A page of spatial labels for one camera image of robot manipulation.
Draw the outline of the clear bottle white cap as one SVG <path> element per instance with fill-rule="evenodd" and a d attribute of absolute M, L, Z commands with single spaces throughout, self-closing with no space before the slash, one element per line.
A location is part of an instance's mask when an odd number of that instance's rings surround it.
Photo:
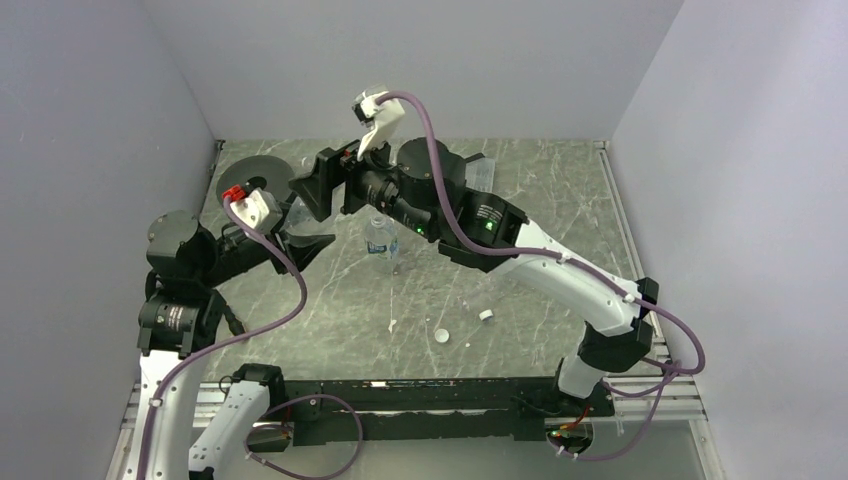
<path fill-rule="evenodd" d="M 321 231 L 321 224 L 299 196 L 295 196 L 283 224 L 283 230 L 288 235 L 310 236 Z"/>

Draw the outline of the labelled water bottle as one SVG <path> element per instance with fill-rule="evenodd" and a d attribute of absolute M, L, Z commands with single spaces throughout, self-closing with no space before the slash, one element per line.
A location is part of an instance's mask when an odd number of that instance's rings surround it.
<path fill-rule="evenodd" d="M 372 215 L 364 232 L 366 253 L 379 271 L 394 274 L 399 263 L 398 233 L 391 218 Z"/>

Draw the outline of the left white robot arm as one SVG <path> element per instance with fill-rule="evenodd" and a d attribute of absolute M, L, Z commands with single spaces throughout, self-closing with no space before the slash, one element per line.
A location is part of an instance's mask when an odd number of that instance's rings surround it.
<path fill-rule="evenodd" d="M 148 229 L 145 301 L 138 316 L 141 392 L 127 479 L 221 479 L 224 464 L 259 417 L 272 420 L 287 406 L 278 367 L 247 364 L 236 371 L 233 401 L 198 442 L 191 430 L 196 396 L 217 342 L 220 322 L 228 344 L 250 338 L 219 285 L 268 262 L 282 274 L 300 274 L 332 234 L 290 235 L 276 222 L 256 241 L 239 224 L 214 236 L 186 211 L 161 215 Z"/>

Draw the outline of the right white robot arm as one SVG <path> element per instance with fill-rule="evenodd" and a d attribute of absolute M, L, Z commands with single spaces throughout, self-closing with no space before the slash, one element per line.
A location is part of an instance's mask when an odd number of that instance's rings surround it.
<path fill-rule="evenodd" d="M 468 159 L 436 144 L 435 172 L 425 139 L 404 142 L 396 162 L 384 145 L 361 152 L 358 141 L 326 148 L 312 169 L 289 182 L 318 220 L 333 212 L 344 188 L 342 211 L 371 206 L 437 246 L 451 262 L 486 274 L 503 275 L 565 305 L 584 321 L 579 345 L 557 368 L 551 401 L 574 415 L 585 407 L 604 376 L 629 370 L 650 351 L 653 329 L 646 303 L 658 284 L 605 272 L 561 245 L 509 201 L 475 190 L 466 182 Z"/>

